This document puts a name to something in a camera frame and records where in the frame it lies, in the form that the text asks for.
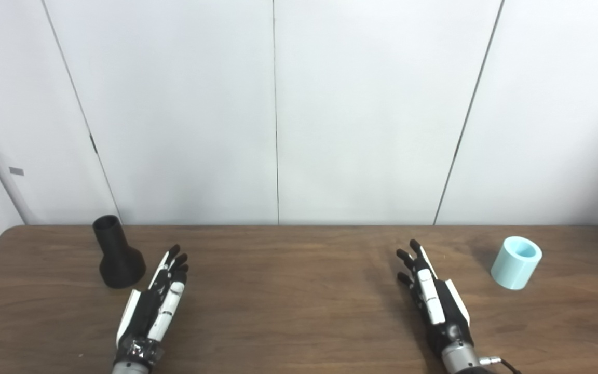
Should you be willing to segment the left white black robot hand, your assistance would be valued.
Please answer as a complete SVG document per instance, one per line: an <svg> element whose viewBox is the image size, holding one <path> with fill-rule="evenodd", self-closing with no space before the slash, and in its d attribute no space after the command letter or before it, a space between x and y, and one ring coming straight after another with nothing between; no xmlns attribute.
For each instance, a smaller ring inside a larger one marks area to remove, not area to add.
<svg viewBox="0 0 598 374"><path fill-rule="evenodd" d="M152 373L164 354L161 342L187 284L187 254L178 244L166 251L147 289L133 289L116 336L113 373Z"/></svg>

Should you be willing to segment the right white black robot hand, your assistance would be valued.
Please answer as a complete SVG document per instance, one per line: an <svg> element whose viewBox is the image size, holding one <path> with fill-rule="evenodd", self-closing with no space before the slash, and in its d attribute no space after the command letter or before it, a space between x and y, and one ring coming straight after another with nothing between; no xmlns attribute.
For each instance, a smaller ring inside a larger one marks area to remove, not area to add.
<svg viewBox="0 0 598 374"><path fill-rule="evenodd" d="M425 326L430 350L439 356L451 345L474 346L470 322L462 299L453 282L442 280L430 263L422 244L411 239L413 253L397 249L396 255L408 272L399 272L397 279L408 289Z"/></svg>

